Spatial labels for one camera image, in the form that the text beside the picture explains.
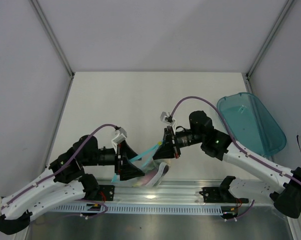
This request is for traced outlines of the aluminium mounting rail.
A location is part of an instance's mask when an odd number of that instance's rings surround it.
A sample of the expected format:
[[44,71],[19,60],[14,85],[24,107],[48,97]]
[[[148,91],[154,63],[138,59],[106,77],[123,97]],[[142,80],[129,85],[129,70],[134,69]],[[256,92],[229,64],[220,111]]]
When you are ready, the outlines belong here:
[[150,204],[150,205],[193,205],[204,203],[199,191],[203,187],[219,187],[229,191],[235,198],[256,200],[271,205],[284,193],[290,179],[281,175],[271,175],[271,183],[265,180],[240,179],[227,176],[223,180],[162,180],[152,188],[116,186],[109,179],[98,179],[100,185],[114,185],[115,194],[111,204]]

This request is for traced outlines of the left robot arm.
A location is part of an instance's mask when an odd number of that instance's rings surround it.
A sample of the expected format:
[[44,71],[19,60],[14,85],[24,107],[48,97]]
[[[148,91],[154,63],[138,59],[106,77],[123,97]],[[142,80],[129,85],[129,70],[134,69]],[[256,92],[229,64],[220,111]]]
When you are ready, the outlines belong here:
[[103,201],[105,194],[85,166],[113,166],[121,181],[145,173],[130,160],[137,154],[125,140],[116,148],[99,148],[94,136],[84,135],[21,190],[2,199],[0,232],[13,235],[59,205],[77,200]]

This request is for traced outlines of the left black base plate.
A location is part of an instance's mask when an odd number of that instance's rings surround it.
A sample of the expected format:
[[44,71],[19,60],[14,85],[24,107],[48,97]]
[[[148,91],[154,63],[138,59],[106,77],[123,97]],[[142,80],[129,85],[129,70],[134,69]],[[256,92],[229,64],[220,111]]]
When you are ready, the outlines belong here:
[[114,185],[100,185],[98,193],[93,197],[94,201],[112,202],[115,195]]

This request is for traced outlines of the right frame post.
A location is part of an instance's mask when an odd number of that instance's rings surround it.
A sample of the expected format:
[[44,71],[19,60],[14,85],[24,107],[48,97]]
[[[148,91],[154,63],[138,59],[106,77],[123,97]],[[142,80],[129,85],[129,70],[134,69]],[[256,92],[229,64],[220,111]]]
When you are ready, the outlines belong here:
[[269,33],[267,34],[265,40],[263,41],[260,49],[257,52],[252,64],[248,68],[245,77],[248,81],[251,80],[254,72],[256,71],[257,67],[263,60],[265,54],[270,49],[272,43],[274,42],[276,36],[278,35],[281,27],[284,25],[286,18],[289,16],[290,12],[292,11],[294,5],[297,3],[297,0],[286,0],[282,9],[280,10],[278,16],[276,17],[274,23],[272,24]]

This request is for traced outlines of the left frame post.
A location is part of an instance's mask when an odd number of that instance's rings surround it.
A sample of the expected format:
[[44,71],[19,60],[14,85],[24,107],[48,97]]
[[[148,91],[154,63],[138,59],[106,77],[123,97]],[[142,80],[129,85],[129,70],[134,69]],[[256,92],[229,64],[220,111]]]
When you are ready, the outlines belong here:
[[41,24],[48,40],[50,41],[50,44],[53,47],[57,57],[59,58],[61,64],[63,65],[69,77],[72,79],[75,75],[75,72],[72,70],[72,67],[59,43],[58,38],[56,37],[56,34],[40,4],[40,1],[29,0],[28,2],[30,3],[36,17],[38,18],[38,21]]

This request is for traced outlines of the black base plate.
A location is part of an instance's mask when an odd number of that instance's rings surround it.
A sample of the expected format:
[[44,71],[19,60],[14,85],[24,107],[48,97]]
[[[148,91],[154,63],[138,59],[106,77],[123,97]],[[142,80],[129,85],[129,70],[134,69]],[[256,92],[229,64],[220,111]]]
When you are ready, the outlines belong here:
[[228,190],[220,190],[219,187],[203,187],[199,194],[203,197],[205,203],[222,204],[248,204],[248,198],[236,198]]
[[94,201],[112,202],[115,195],[114,185],[100,185],[98,193],[93,197]]

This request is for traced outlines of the purple eggplant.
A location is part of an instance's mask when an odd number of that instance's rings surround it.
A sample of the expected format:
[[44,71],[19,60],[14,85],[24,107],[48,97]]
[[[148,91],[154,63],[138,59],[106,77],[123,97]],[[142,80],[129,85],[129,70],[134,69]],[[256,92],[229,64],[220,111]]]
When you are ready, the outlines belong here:
[[162,178],[166,175],[166,173],[169,171],[170,166],[162,162],[158,166],[156,166],[154,169],[148,171],[145,176],[141,177],[136,185],[138,187],[146,187],[146,188],[152,188],[159,184],[159,182],[162,180]]

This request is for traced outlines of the clear zip top bag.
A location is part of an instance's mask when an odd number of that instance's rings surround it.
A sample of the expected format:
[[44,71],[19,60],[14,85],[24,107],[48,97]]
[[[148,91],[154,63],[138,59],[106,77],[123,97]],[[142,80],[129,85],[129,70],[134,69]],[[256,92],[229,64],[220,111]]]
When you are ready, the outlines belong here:
[[[152,148],[150,148],[150,149],[146,150],[145,152],[138,155],[138,157],[141,157],[142,160],[145,157],[147,157],[147,159],[143,162],[143,165],[140,167],[140,169],[145,173],[145,175],[148,171],[151,171],[152,169],[157,167],[160,163],[167,163],[169,165],[169,170],[170,170],[170,167],[171,167],[171,160],[170,159],[153,160],[153,156],[154,156],[154,154],[156,153],[156,151],[158,150],[158,148],[160,147],[161,144],[162,144],[162,141],[159,141],[155,146],[153,146]],[[122,187],[151,188],[151,187],[137,186],[138,180],[142,177],[136,177],[136,178],[126,180],[126,181],[120,181],[120,177],[115,174],[113,176],[112,180],[111,180],[111,183],[115,186],[122,186]]]

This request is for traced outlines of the teal plastic tray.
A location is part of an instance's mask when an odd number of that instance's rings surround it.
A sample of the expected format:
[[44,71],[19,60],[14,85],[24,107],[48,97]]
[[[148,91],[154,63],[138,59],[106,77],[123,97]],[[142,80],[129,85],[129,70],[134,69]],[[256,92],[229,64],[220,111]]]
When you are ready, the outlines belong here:
[[260,99],[248,92],[222,97],[216,105],[234,138],[256,154],[269,158],[287,138]]

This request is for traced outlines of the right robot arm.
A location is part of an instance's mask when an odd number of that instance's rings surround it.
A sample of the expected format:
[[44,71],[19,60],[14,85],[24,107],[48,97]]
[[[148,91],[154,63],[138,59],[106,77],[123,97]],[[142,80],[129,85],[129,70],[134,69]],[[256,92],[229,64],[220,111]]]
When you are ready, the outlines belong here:
[[209,157],[235,165],[260,180],[248,183],[235,176],[227,176],[218,190],[223,201],[230,202],[234,198],[257,200],[273,204],[287,217],[300,217],[301,167],[284,167],[254,153],[230,135],[215,129],[212,119],[202,110],[193,111],[188,119],[189,128],[177,131],[175,118],[167,112],[161,114],[160,120],[167,127],[154,160],[177,159],[182,148],[199,144]]

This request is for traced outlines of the frame post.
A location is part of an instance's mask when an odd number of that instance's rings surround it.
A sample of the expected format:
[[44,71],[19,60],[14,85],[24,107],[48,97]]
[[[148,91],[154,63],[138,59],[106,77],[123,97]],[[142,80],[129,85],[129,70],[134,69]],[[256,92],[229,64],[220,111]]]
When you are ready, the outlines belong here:
[[36,17],[38,18],[38,21],[41,24],[48,40],[50,41],[50,44],[53,47],[57,57],[59,58],[61,64],[63,65],[69,77],[72,79],[75,75],[75,72],[72,70],[72,67],[59,43],[58,38],[56,37],[56,34],[40,4],[40,1],[29,0],[28,2],[30,3]]
[[276,17],[274,23],[272,24],[269,33],[267,34],[265,40],[263,41],[260,49],[257,52],[252,64],[248,68],[245,77],[248,81],[251,80],[254,72],[256,71],[257,67],[263,60],[265,54],[270,49],[272,43],[274,42],[276,36],[278,35],[281,27],[284,25],[286,18],[289,16],[290,12],[292,11],[294,5],[297,3],[297,0],[286,0],[282,9],[280,10],[278,16]]

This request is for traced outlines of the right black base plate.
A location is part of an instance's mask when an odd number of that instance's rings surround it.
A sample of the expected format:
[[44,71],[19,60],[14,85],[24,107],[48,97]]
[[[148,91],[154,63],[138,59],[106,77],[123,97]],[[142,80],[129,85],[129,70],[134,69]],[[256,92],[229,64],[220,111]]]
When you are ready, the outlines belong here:
[[205,203],[222,204],[248,204],[248,198],[236,198],[228,190],[220,190],[219,187],[203,187],[199,194],[203,197]]

